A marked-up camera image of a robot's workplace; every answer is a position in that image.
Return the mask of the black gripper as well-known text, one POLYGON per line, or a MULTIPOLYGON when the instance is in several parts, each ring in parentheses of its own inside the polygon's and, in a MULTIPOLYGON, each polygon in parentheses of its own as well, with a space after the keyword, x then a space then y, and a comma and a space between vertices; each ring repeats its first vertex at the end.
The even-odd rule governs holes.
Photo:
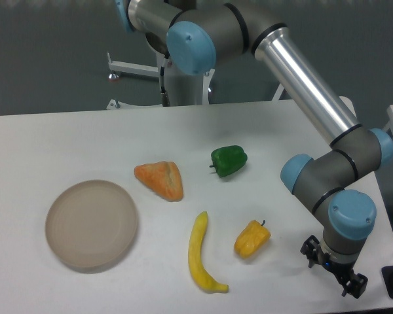
POLYGON ((307 258, 309 268, 318 264, 336 276, 343 287, 342 297, 349 294, 359 298, 365 292, 368 278, 361 273, 355 274, 352 270, 356 263, 356 254, 338 253, 326 244, 320 244, 314 235, 305 240, 300 253, 307 258))

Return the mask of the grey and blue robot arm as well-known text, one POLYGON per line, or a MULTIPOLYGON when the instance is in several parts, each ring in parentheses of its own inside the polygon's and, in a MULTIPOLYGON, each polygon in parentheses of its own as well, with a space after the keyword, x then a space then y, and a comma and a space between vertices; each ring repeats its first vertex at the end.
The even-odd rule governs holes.
POLYGON ((291 158, 280 178, 322 224, 322 239, 301 247, 310 265, 334 274, 344 294, 359 298, 367 278, 353 267, 371 233, 377 210, 371 198, 350 189, 389 163, 393 141, 365 129, 315 72, 290 38, 287 25, 269 9, 230 1, 199 10, 194 1, 117 1, 123 28, 146 35, 165 60, 159 63, 162 104, 198 105, 202 78, 219 62, 251 52, 272 71, 330 146, 318 159, 291 158))

